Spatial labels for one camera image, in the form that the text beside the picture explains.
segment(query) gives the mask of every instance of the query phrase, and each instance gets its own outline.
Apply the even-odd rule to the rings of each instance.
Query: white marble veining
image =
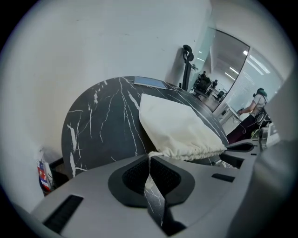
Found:
[[[138,103],[136,102],[136,100],[134,99],[134,97],[130,94],[130,92],[127,90],[127,92],[129,93],[129,98],[130,100],[134,103],[135,107],[139,110],[140,107],[138,105]]]
[[[73,151],[75,152],[75,150],[76,150],[76,136],[75,136],[75,130],[74,130],[74,128],[72,128],[70,125],[67,125],[67,127],[68,127],[69,130],[70,130],[71,139],[72,139],[72,142],[73,142]]]
[[[162,205],[159,196],[155,195],[154,192],[153,192],[153,190],[151,188],[150,188],[151,192],[149,192],[147,189],[145,189],[145,190],[146,190],[147,193],[150,193],[151,195],[157,197],[158,198],[158,201],[159,201],[159,205]]]
[[[131,112],[131,110],[130,110],[130,107],[129,107],[129,111],[130,111],[130,115],[131,115],[131,118],[132,118],[132,123],[134,124],[134,127],[135,127],[135,121],[134,121],[134,117],[133,117],[133,115],[132,115],[132,112]],[[147,152],[146,152],[146,149],[145,149],[145,145],[144,145],[144,143],[143,143],[143,141],[142,141],[142,139],[141,139],[141,137],[140,137],[140,134],[139,134],[138,130],[136,129],[136,127],[135,127],[135,131],[136,131],[136,133],[138,134],[138,137],[139,137],[139,139],[140,139],[140,141],[141,141],[141,143],[142,143],[142,145],[143,145],[143,148],[144,148],[144,150],[145,150],[145,153],[147,153]]]
[[[210,158],[209,158],[209,157],[208,157],[208,160],[209,160],[209,162],[210,162],[211,166],[213,166],[213,165],[212,165],[212,163],[211,163],[211,160],[210,160]]]
[[[98,103],[98,101],[97,101],[97,93],[94,94],[94,103],[96,103],[96,104]]]
[[[69,158],[70,158],[70,166],[73,171],[73,177],[75,177],[75,162],[74,162],[74,156],[73,156],[72,152],[70,153]]]
[[[67,118],[71,118],[71,120],[66,121],[64,124],[63,130],[67,132],[65,133],[65,136],[69,141],[68,145],[71,147],[69,160],[70,166],[68,166],[68,168],[71,168],[69,171],[70,175],[72,174],[74,177],[76,174],[86,171],[86,165],[92,168],[94,166],[101,166],[123,159],[121,154],[116,152],[122,149],[122,145],[125,145],[125,154],[127,155],[129,153],[130,156],[147,153],[147,150],[152,150],[153,145],[147,141],[148,138],[143,134],[142,127],[138,121],[138,111],[140,109],[142,93],[155,95],[157,97],[190,106],[203,120],[204,124],[208,125],[209,123],[210,125],[208,126],[212,128],[215,133],[218,135],[220,134],[223,141],[223,137],[226,139],[225,134],[221,130],[221,126],[216,118],[214,118],[210,111],[207,108],[204,108],[204,106],[202,106],[197,99],[190,96],[186,91],[183,91],[178,87],[173,87],[166,82],[165,86],[167,89],[158,89],[151,86],[140,86],[135,85],[134,81],[130,80],[130,78],[119,77],[109,81],[109,83],[102,81],[101,83],[98,83],[94,87],[90,88],[91,90],[88,91],[90,95],[88,95],[88,97],[82,98],[83,100],[86,100],[85,98],[89,98],[89,100],[84,101],[84,103],[80,102],[77,107],[72,106],[72,109],[77,108],[78,110],[69,111]],[[121,120],[121,106],[123,106],[123,121]],[[102,147],[105,148],[105,146],[109,145],[109,143],[113,143],[113,135],[109,133],[110,130],[107,129],[107,127],[112,128],[112,130],[115,131],[116,129],[113,128],[114,126],[117,129],[117,136],[121,136],[122,133],[123,137],[118,138],[120,141],[117,139],[117,149],[108,149],[108,151],[104,149],[102,159],[100,160],[102,162],[97,163],[94,162],[93,159],[90,160],[89,164],[88,159],[92,158],[93,151],[90,152],[90,150],[86,148],[89,148],[88,145],[98,143],[97,147],[90,147],[91,149],[95,150],[94,152],[96,153],[96,151],[100,151]],[[69,149],[67,150],[67,154],[64,157],[67,158],[68,156]],[[153,213],[155,212],[155,216],[158,216],[157,222],[160,223],[160,211],[156,206],[163,206],[164,201],[162,195],[159,194],[158,191],[156,191],[153,187],[146,187],[145,196],[147,196],[150,200],[150,208],[148,206],[149,211],[152,211]]]
[[[108,112],[107,112],[107,115],[106,115],[106,119],[102,122],[102,126],[101,126],[101,129],[99,131],[99,135],[101,137],[101,140],[102,140],[102,127],[103,127],[103,124],[107,121],[108,119],[108,113],[110,112],[110,107],[111,107],[111,103],[112,103],[112,100],[113,100],[113,97],[115,96],[115,94],[111,97],[111,100],[110,100],[110,104],[108,105]]]
[[[148,202],[148,204],[149,204],[149,206],[150,206],[150,208],[151,208],[151,211],[154,213],[154,211],[153,211],[153,209],[152,209],[152,206],[151,206],[150,202],[148,201],[148,199],[147,199],[147,202]]]
[[[89,117],[89,131],[90,131],[90,137],[92,138],[92,135],[91,135],[91,119],[92,119],[92,109],[90,110],[90,117]]]
[[[84,112],[84,111],[82,111],[82,110],[74,110],[74,111],[69,111],[68,113],[70,113],[70,112]]]
[[[124,104],[124,111],[126,112],[127,121],[128,121],[128,123],[129,123],[129,129],[130,129],[132,138],[133,138],[134,143],[135,143],[135,137],[134,137],[134,134],[132,133],[131,125],[130,125],[130,121],[129,121],[129,116],[128,116],[128,114],[127,114],[127,110],[126,110],[127,102],[126,102],[126,99],[125,99],[125,97],[124,97],[124,95],[123,95],[123,92],[122,92],[122,83],[121,83],[121,81],[120,81],[120,78],[119,78],[119,82],[120,82],[120,86],[121,86],[121,94],[122,94],[122,99],[123,99],[123,104]],[[135,143],[135,155],[136,155],[136,156],[138,155],[138,153],[137,153],[136,143]]]

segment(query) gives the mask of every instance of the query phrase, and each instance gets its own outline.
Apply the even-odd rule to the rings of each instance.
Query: black chair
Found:
[[[190,71],[191,71],[190,62],[193,61],[193,59],[194,59],[192,49],[188,45],[183,46],[183,59],[185,62],[185,70],[184,70],[184,75],[183,75],[182,89],[187,90],[188,82],[190,80]]]
[[[213,97],[215,97],[216,100],[220,100],[224,95],[224,91],[220,91],[219,94],[216,96],[213,95]]]
[[[219,94],[217,95],[218,99],[221,99],[221,97],[224,95],[224,91],[220,91]]]
[[[199,82],[199,84],[196,86],[196,89],[206,93],[207,89],[209,88],[209,86],[211,85],[211,81],[208,77],[204,77],[201,79],[201,81]]]

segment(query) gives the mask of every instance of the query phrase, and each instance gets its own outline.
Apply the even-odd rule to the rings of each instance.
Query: black marble table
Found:
[[[228,145],[218,120],[194,96],[166,82],[167,89],[159,89],[135,85],[134,79],[120,77],[100,82],[83,92],[71,106],[64,121],[61,140],[64,164],[70,177],[156,151],[139,121],[142,93],[192,107],[204,124],[219,136],[223,144]]]

